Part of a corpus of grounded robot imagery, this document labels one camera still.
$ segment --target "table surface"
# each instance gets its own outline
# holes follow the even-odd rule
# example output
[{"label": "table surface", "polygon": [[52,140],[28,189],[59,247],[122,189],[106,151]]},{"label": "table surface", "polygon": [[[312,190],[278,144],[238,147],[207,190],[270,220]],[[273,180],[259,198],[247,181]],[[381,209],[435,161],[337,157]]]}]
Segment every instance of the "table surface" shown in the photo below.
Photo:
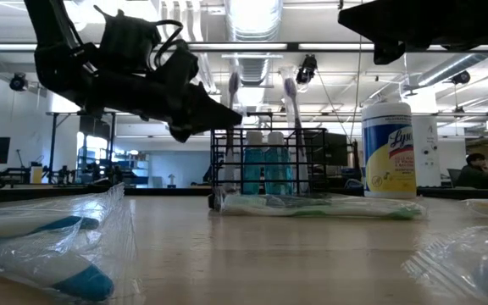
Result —
[{"label": "table surface", "polygon": [[[434,236],[488,225],[454,201],[424,199],[420,221],[222,217],[206,197],[131,203],[146,304],[464,304],[401,269]],[[0,278],[0,303],[49,304]]]}]

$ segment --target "person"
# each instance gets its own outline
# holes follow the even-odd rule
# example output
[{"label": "person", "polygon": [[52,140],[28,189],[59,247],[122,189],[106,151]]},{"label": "person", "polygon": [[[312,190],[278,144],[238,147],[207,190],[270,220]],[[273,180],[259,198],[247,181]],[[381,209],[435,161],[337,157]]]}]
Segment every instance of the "person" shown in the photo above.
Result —
[{"label": "person", "polygon": [[466,157],[467,165],[461,170],[456,186],[488,189],[488,168],[485,156],[481,153],[472,153]]}]

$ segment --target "robotic arm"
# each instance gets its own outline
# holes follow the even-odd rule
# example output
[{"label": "robotic arm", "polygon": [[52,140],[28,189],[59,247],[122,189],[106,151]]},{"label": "robotic arm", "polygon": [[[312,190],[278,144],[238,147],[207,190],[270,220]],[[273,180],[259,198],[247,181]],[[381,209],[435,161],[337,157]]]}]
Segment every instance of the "robotic arm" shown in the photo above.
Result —
[{"label": "robotic arm", "polygon": [[[113,17],[100,8],[106,20],[99,47],[84,43],[65,10],[63,0],[24,0],[37,37],[36,72],[39,81],[91,115],[113,108],[169,123],[171,135],[185,142],[190,135],[226,129],[241,123],[241,115],[211,99],[202,83],[190,83],[198,72],[197,57],[186,42],[175,38],[182,24],[174,20],[147,22]],[[159,25],[179,29],[159,48]],[[161,64],[161,56],[175,47]]]}]

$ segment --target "blue bottle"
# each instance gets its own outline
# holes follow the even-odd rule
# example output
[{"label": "blue bottle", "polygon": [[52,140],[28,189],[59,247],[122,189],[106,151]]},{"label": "blue bottle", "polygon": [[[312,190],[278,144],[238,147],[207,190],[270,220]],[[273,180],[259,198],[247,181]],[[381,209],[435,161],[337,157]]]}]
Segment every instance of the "blue bottle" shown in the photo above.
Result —
[{"label": "blue bottle", "polygon": [[[284,134],[279,131],[273,131],[269,134],[269,145],[284,145]],[[265,165],[264,178],[265,180],[292,180],[293,171],[289,165],[291,155],[286,147],[269,147],[269,150],[264,154]],[[269,163],[287,163],[287,164],[269,164]],[[292,195],[292,182],[266,182],[265,188],[267,194],[270,195]]]},{"label": "blue bottle", "polygon": [[[248,131],[246,133],[246,141],[248,145],[262,145],[263,144],[263,133],[261,131]],[[263,165],[247,165],[249,163],[260,163],[264,162],[263,150],[261,147],[247,147],[244,149],[244,164],[243,175],[244,175],[244,186],[242,189],[242,194],[245,195],[257,195],[259,194],[259,182],[247,182],[247,180],[261,179],[261,167]]]}]

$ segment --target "chair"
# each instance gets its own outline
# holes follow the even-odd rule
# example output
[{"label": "chair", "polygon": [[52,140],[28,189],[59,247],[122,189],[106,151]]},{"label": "chair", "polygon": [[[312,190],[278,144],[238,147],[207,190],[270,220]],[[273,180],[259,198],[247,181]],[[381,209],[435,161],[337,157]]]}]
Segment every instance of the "chair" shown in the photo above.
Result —
[{"label": "chair", "polygon": [[461,175],[460,169],[447,169],[447,172],[449,172],[449,178],[451,179],[451,184],[452,187],[455,187],[457,185],[457,180],[458,176]]}]

